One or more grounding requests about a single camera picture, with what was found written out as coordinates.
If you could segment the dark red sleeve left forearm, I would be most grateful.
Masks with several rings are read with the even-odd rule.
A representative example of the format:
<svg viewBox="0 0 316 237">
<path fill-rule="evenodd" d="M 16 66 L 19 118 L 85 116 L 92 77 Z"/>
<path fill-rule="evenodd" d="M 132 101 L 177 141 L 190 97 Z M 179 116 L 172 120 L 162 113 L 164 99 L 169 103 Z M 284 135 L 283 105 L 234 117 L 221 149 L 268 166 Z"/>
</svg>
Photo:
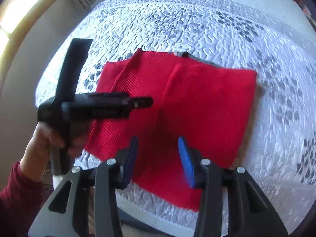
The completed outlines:
<svg viewBox="0 0 316 237">
<path fill-rule="evenodd" d="M 1 236 L 27 236 L 42 202 L 42 182 L 29 179 L 14 163 L 1 191 Z"/>
</svg>

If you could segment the person's left hand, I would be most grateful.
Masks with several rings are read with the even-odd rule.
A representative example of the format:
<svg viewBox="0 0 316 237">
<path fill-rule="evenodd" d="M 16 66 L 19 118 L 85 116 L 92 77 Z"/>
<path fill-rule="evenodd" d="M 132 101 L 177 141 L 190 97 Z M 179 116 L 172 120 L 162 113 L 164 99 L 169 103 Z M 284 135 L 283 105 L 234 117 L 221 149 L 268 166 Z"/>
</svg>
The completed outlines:
<svg viewBox="0 0 316 237">
<path fill-rule="evenodd" d="M 21 172 L 32 181 L 42 181 L 51 147 L 63 148 L 65 143 L 55 129 L 39 122 L 20 160 Z"/>
</svg>

